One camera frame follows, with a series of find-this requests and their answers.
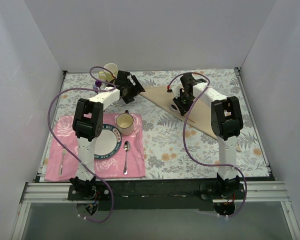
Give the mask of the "beige cloth napkin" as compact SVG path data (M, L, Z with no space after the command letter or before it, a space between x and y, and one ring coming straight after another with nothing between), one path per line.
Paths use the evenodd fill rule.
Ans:
M165 85L146 87L145 92L141 92L140 95L150 102L154 103L155 105L159 106L166 112L179 118L183 122L185 121L185 116L181 116L178 111L171 110L170 106L174 105L174 94L168 93L167 87ZM192 108L187 124L205 133L206 135L217 139L211 127L211 109L201 100L198 100Z

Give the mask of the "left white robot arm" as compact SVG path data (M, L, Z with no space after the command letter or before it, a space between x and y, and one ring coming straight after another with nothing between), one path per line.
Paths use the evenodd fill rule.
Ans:
M135 75L127 71L118 71L116 78L105 84L104 89L96 89L97 95L88 99L80 98L77 102L72 129L78 142L79 160L76 177L70 179L74 190L85 200L96 196L96 176L94 173L95 147L104 127L104 110L122 99L126 104L145 91Z

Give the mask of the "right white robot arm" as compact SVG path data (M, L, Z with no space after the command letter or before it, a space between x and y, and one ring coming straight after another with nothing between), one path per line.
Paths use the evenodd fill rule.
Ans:
M182 86L167 85L167 92L173 93L173 102L179 113L188 118L198 101L210 108L211 129L218 141L219 163L217 177L211 186L204 187L204 193L211 193L222 199L232 196L240 188L237 168L237 143L244 123L239 99L226 96L211 87L210 79L195 72L177 75Z

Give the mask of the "cream mug dark rim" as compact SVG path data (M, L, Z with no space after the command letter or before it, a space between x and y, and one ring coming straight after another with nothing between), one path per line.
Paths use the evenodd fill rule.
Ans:
M134 118L128 110L118 115L115 123L120 133L124 136L131 135L134 131Z

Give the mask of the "yellow mug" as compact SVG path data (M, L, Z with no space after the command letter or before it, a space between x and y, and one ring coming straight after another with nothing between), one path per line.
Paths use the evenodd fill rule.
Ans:
M115 63L107 63L104 70L98 72L98 78L102 81L111 82L118 75L118 66Z

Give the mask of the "purple plastic spoon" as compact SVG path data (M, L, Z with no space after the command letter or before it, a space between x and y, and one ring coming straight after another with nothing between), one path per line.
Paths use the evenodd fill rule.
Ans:
M95 81L95 86L97 87L97 88L100 88L101 86L102 86L102 82L100 82L100 81Z

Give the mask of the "silver metal spoon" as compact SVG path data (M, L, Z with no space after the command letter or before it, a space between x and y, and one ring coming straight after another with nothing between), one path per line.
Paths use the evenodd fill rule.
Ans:
M123 174L127 175L128 174L128 169L127 169L127 160L128 160L128 152L130 150L130 142L127 140L124 143L124 151L125 151L125 161L124 161L124 168L123 168Z

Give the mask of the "floral tablecloth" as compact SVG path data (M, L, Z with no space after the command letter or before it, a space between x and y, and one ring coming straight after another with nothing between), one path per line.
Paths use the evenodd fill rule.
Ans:
M236 164L241 173L249 179L258 180L271 177L271 169L265 159L258 133L245 102L237 71L232 69L200 70L211 81L212 87L227 96L239 99L243 129L238 137ZM72 151L78 149L77 139L72 130L72 116L78 99L93 95L93 78L88 73L70 72L65 75L62 90L55 113L55 124L60 133L58 143L66 144ZM216 139L168 113L161 107L137 96L129 104L118 101L108 107L105 114L119 114L128 110L140 114L142 118L142 142L145 161L145 177L110 178L111 180L171 180L215 178L219 163L219 145ZM48 166L53 136L49 138L44 154L44 162L39 171L39 181L44 178Z

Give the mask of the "white plate teal rim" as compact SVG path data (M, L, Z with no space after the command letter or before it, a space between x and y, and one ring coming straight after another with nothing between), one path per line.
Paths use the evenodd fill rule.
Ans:
M96 138L94 159L105 160L115 155L122 145L120 131L111 124L103 124L100 135Z

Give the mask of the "silver metal fork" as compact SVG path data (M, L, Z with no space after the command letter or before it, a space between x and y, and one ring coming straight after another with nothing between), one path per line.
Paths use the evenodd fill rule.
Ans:
M60 162L60 165L59 165L59 171L58 171L58 176L61 177L62 176L62 171L63 171L63 162L64 162L64 158L65 158L65 155L67 154L67 150L66 148L64 147L62 149L62 152L61 152L61 162Z

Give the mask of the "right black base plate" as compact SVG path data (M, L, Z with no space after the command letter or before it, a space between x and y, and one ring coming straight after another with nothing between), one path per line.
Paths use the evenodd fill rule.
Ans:
M245 189L241 183L236 189L222 190L216 181L201 183L199 192L203 200L225 200L234 195L236 199L242 200L245 195Z

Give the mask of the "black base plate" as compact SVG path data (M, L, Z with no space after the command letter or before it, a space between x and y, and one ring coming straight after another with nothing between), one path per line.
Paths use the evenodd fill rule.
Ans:
M71 185L67 196L69 201L107 201L111 198L110 190L104 184L90 185L89 189Z
M222 190L216 181L201 183L199 192L203 200L225 200L234 195L236 199L242 200L245 195L245 189L241 183L236 189Z

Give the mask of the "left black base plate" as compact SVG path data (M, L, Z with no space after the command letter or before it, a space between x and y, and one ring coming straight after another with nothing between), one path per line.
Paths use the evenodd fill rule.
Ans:
M69 201L107 201L111 198L110 190L104 184L90 185L89 189L71 185L67 196Z

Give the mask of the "aluminium frame rail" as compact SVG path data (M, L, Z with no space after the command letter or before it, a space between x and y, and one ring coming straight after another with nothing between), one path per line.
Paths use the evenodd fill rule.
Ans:
M110 186L115 197L198 197L215 203L226 200L203 193L202 181L111 181ZM236 202L286 202L290 200L285 183L282 181L250 181L247 187L240 189L231 197ZM63 203L88 202L79 195L70 183L27 183L21 195L21 203Z

